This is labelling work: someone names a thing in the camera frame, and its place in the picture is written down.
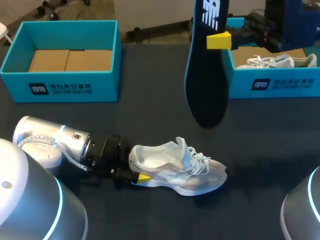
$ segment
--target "box logo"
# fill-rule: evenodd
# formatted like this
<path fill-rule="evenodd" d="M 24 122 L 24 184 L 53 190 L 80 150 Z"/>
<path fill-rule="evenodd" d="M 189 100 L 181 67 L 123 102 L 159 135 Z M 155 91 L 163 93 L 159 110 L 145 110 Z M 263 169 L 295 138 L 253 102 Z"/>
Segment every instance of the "box logo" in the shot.
<path fill-rule="evenodd" d="M 256 79 L 252 84 L 252 91 L 263 91 L 267 90 L 270 84 L 270 78 Z"/>
<path fill-rule="evenodd" d="M 216 31 L 218 30 L 218 21 L 220 11 L 220 0 L 203 0 L 202 22 L 212 27 Z"/>
<path fill-rule="evenodd" d="M 28 85 L 33 95 L 49 95 L 44 83 L 29 83 Z"/>

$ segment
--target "white sneaker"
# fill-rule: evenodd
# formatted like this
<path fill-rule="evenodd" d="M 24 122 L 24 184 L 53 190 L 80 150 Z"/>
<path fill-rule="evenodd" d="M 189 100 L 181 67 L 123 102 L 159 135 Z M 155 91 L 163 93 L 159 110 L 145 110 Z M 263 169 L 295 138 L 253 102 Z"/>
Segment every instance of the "white sneaker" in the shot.
<path fill-rule="evenodd" d="M 133 147 L 130 168 L 151 180 L 146 187 L 169 187 L 180 195 L 196 196 L 219 188 L 227 179 L 226 167 L 188 147 L 181 137 L 161 146 Z"/>
<path fill-rule="evenodd" d="M 238 66 L 236 69 L 265 69 L 265 68 L 316 68 L 317 56 L 311 54 L 305 58 L 294 58 L 288 54 L 280 55 L 276 58 L 265 57 L 249 58 L 246 65 Z"/>

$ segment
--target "dark gray table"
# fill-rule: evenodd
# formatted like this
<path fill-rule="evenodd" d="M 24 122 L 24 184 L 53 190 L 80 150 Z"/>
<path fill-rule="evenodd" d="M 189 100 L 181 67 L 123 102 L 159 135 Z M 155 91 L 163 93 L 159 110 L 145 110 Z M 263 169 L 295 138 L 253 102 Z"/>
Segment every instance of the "dark gray table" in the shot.
<path fill-rule="evenodd" d="M 221 125 L 201 129 L 184 96 L 188 52 L 187 45 L 125 47 L 118 103 L 14 104 L 0 83 L 1 138 L 11 140 L 18 120 L 30 115 L 141 145 L 181 136 L 228 167 L 224 186 L 198 197 L 117 190 L 109 179 L 81 186 L 89 240 L 284 239 L 281 204 L 320 163 L 320 99 L 233 100 Z"/>

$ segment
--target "teal box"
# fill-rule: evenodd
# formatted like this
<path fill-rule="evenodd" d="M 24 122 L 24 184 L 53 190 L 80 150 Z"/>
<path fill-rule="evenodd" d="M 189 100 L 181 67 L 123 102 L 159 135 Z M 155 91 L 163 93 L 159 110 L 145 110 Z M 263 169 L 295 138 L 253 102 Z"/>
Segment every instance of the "teal box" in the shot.
<path fill-rule="evenodd" d="M 28 72 L 36 50 L 112 50 L 110 71 Z M 16 103 L 116 102 L 122 46 L 115 20 L 23 22 L 0 69 Z"/>
<path fill-rule="evenodd" d="M 244 24 L 244 18 L 227 21 L 227 25 L 234 28 Z M 229 50 L 222 51 L 222 59 L 230 99 L 320 97 L 319 67 L 236 69 Z"/>

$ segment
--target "new balance logo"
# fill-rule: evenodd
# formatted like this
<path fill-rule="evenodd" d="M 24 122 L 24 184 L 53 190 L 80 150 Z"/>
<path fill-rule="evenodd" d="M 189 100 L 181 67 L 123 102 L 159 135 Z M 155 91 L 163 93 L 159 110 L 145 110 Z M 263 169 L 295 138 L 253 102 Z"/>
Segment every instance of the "new balance logo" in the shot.
<path fill-rule="evenodd" d="M 203 0 L 202 22 L 212 27 L 216 31 L 218 30 L 218 21 L 220 11 L 220 0 Z"/>

